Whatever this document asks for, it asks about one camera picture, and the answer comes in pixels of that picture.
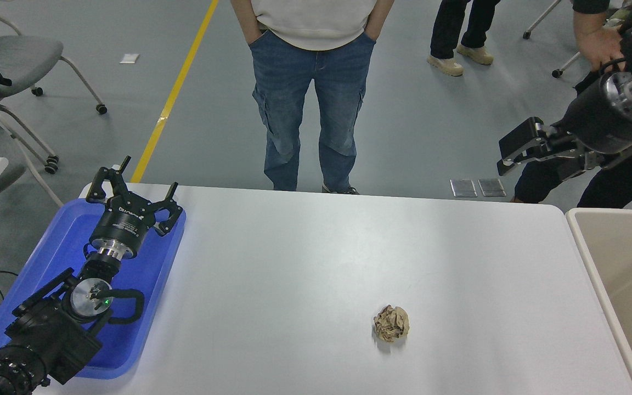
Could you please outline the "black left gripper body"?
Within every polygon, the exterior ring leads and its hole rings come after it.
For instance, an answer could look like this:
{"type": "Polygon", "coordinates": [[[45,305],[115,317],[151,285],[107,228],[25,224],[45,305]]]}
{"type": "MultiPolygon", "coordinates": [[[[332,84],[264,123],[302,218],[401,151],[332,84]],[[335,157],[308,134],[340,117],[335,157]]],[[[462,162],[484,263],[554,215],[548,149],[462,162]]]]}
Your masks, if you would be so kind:
{"type": "Polygon", "coordinates": [[[105,244],[121,244],[125,246],[123,258],[136,257],[148,230],[155,223],[150,205],[150,200],[138,195],[108,199],[89,242],[97,250],[105,244]]]}

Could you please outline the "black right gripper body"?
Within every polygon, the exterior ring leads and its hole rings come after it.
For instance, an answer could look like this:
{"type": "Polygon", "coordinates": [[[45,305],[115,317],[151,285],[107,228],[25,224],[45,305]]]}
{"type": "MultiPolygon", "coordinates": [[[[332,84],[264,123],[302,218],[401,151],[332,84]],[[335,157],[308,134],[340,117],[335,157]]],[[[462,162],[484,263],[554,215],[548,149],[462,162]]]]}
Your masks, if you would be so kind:
{"type": "Polygon", "coordinates": [[[560,127],[590,150],[616,154],[632,146],[632,115],[619,107],[620,88],[632,77],[599,77],[569,104],[560,127]]]}

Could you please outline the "person's hand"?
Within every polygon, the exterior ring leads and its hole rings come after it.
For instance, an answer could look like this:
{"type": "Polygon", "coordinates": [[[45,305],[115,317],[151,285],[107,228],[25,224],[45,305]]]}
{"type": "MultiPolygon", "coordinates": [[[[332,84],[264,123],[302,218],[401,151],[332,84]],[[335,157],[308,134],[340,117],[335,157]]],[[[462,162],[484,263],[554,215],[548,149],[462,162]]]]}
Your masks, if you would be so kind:
{"type": "Polygon", "coordinates": [[[592,32],[575,30],[579,52],[586,58],[591,72],[624,57],[621,51],[621,35],[612,27],[600,27],[592,32]]]}

